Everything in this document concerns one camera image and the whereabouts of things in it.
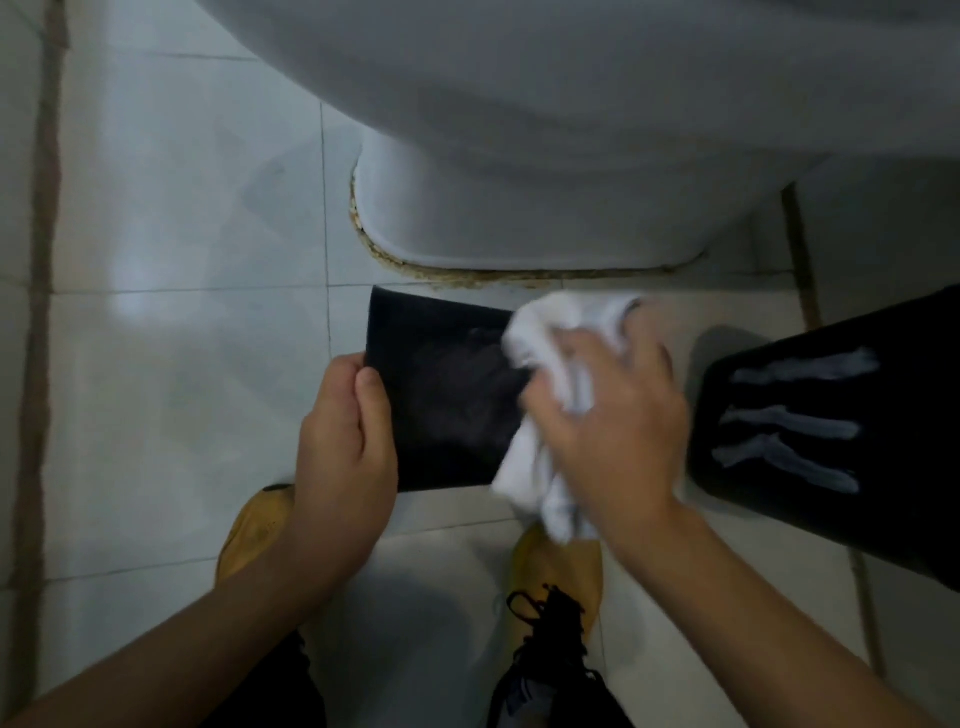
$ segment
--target toilet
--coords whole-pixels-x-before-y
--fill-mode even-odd
[[[960,149],[938,0],[201,4],[364,126],[358,226],[404,263],[677,266],[824,155]]]

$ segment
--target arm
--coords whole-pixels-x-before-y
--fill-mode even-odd
[[[673,496],[686,402],[650,311],[627,322],[629,362],[586,331],[558,335],[590,370],[595,404],[563,412],[546,374],[523,402],[617,560],[684,632],[754,728],[933,726],[764,581]]]
[[[376,372],[362,356],[335,359],[300,430],[294,511],[276,543],[12,725],[198,725],[370,557],[396,501],[390,422]]]

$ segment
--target smudge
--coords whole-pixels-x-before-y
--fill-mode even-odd
[[[782,404],[763,409],[731,407],[720,418],[721,425],[747,423],[748,425],[775,425],[802,435],[825,440],[852,440],[860,434],[860,425],[847,420],[830,420],[791,412]]]
[[[852,475],[801,457],[785,445],[779,435],[757,435],[739,445],[715,448],[712,454],[713,459],[724,468],[759,459],[778,470],[802,478],[810,485],[848,495],[860,492],[860,484]]]
[[[775,381],[852,379],[880,368],[876,354],[866,347],[855,352],[838,353],[819,359],[783,359],[762,369],[738,369],[730,377],[733,384],[766,386]]]

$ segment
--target black pad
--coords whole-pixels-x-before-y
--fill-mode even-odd
[[[367,365],[394,409],[400,491],[492,482],[530,372],[500,348],[511,311],[374,288]]]

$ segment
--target rag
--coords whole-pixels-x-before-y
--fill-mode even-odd
[[[622,356],[627,350],[623,320],[641,299],[636,291],[551,293],[514,314],[503,334],[503,351],[515,367],[545,369],[553,383],[554,397],[564,410],[584,414],[593,406],[589,372],[581,362],[563,355],[553,331],[592,329]],[[570,496],[564,477],[554,468],[553,458],[530,417],[520,424],[492,488],[523,510],[540,513],[547,534],[557,543],[597,538],[596,530]]]

